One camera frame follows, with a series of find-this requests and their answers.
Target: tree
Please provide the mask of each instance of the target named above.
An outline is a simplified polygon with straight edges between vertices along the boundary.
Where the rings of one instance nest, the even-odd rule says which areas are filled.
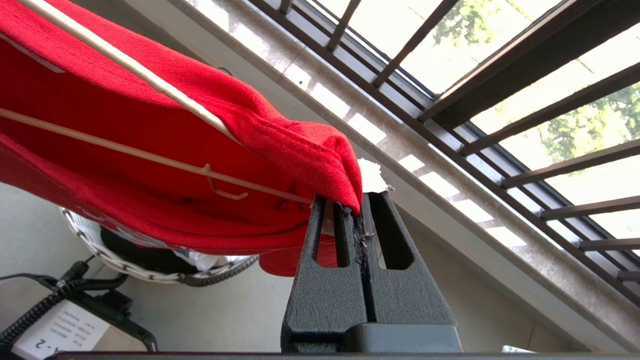
[[[640,138],[640,84],[570,111],[538,131],[554,162]]]
[[[497,29],[487,21],[501,11],[494,0],[460,0],[436,25],[433,38],[436,45],[449,38],[456,47],[489,44]]]

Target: white sticker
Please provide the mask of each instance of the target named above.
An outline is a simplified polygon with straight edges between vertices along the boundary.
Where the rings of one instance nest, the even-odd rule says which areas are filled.
[[[30,58],[34,59],[35,61],[37,61],[38,63],[41,63],[42,65],[44,65],[47,69],[53,71],[53,72],[57,72],[58,74],[62,74],[63,72],[65,72],[64,70],[62,70],[61,68],[53,65],[52,63],[48,62],[47,60],[39,57],[38,55],[32,53],[31,51],[25,49],[24,47],[22,47],[20,44],[14,42],[13,40],[11,40],[10,38],[4,36],[2,33],[0,33],[0,38],[3,39],[4,41],[8,42],[11,46],[13,46],[14,48],[20,50],[20,52],[22,52],[23,54],[29,56]]]
[[[63,300],[18,339],[12,352],[42,360],[61,351],[91,351],[109,324],[73,302]]]

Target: red towel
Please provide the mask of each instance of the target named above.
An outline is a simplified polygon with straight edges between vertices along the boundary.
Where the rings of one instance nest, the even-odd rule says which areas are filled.
[[[289,120],[224,72],[66,0],[49,3],[202,104],[244,147],[16,0],[0,1],[0,107],[360,211],[356,157],[336,129]],[[308,205],[214,180],[249,193],[226,199],[204,176],[2,117],[0,181],[171,247],[263,254],[262,267],[279,275],[295,271],[309,214]],[[321,251],[319,262],[334,264],[335,254]]]

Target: basket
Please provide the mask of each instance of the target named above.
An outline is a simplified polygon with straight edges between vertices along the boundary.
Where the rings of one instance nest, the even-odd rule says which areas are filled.
[[[144,281],[158,282],[161,284],[181,283],[195,287],[208,286],[241,273],[258,260],[257,256],[238,256],[233,261],[222,266],[217,266],[196,274],[164,274],[151,271],[122,259],[118,254],[108,249],[102,242],[102,238],[100,237],[100,224],[97,222],[82,217],[65,208],[60,208],[60,211],[65,217],[71,231],[78,238],[82,239],[84,244],[89,248],[89,251],[100,258],[108,267]]]

